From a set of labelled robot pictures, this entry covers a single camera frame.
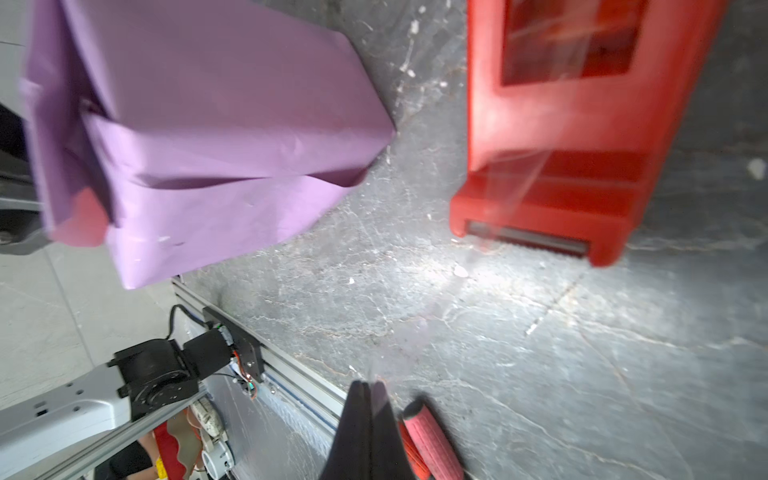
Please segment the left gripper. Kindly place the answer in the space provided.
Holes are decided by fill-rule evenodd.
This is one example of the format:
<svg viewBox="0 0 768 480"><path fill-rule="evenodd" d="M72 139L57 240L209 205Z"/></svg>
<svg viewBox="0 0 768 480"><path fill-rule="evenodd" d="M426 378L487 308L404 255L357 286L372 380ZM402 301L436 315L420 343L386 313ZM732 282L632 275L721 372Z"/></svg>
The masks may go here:
<svg viewBox="0 0 768 480"><path fill-rule="evenodd" d="M22 119L1 105L1 254L31 255L49 243Z"/></svg>

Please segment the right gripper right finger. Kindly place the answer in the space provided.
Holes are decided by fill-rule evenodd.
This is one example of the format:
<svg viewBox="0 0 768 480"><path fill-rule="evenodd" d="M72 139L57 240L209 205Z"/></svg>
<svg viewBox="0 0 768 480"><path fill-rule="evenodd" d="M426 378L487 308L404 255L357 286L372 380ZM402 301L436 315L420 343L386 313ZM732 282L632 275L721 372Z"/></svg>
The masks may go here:
<svg viewBox="0 0 768 480"><path fill-rule="evenodd" d="M371 478L413 480L415 478L401 439L384 382L371 385Z"/></svg>

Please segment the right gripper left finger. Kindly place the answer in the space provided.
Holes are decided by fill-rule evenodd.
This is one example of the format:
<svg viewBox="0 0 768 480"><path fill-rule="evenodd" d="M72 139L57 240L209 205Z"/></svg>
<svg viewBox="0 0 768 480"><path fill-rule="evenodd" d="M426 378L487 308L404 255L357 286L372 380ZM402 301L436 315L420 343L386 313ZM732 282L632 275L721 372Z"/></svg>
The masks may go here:
<svg viewBox="0 0 768 480"><path fill-rule="evenodd" d="M320 480L371 478L372 402L367 382L355 380L347 392L339 425Z"/></svg>

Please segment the pink wrapping paper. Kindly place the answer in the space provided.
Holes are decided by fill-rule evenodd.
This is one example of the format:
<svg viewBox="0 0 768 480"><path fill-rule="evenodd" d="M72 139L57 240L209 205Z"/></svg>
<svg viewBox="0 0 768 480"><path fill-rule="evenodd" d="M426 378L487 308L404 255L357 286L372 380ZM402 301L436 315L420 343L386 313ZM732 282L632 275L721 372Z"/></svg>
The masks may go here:
<svg viewBox="0 0 768 480"><path fill-rule="evenodd" d="M21 91L48 236L141 288L284 242L394 125L347 37L252 1L33 1Z"/></svg>

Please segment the red tape dispenser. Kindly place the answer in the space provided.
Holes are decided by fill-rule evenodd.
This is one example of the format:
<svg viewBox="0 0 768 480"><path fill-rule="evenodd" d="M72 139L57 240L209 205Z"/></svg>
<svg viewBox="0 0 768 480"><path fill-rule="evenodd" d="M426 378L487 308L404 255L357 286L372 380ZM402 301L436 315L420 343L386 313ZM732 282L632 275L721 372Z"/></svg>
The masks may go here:
<svg viewBox="0 0 768 480"><path fill-rule="evenodd" d="M471 1L459 237L607 267L640 224L723 1Z"/></svg>

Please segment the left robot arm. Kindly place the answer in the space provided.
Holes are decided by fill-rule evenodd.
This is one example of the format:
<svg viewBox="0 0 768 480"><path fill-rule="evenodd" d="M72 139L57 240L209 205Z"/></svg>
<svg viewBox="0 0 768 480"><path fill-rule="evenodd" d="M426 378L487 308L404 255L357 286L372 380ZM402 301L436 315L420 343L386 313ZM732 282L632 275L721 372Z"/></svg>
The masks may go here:
<svg viewBox="0 0 768 480"><path fill-rule="evenodd" d="M30 253L44 239L42 203L21 118L1 109L1 250ZM1 476L7 479L84 440L134 423L198 394L203 380L229 365L230 332L212 322L178 344L151 339L114 354L89 372L1 411Z"/></svg>

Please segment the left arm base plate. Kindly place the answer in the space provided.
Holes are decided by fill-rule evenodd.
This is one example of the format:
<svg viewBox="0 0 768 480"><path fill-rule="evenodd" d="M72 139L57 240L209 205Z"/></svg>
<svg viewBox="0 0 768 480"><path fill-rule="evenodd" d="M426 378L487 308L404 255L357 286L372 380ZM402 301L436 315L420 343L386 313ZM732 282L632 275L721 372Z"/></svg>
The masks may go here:
<svg viewBox="0 0 768 480"><path fill-rule="evenodd" d="M226 331L227 342L235 352L236 371L251 384L262 383L265 372L262 343L216 307L204 307L202 312L205 321Z"/></svg>

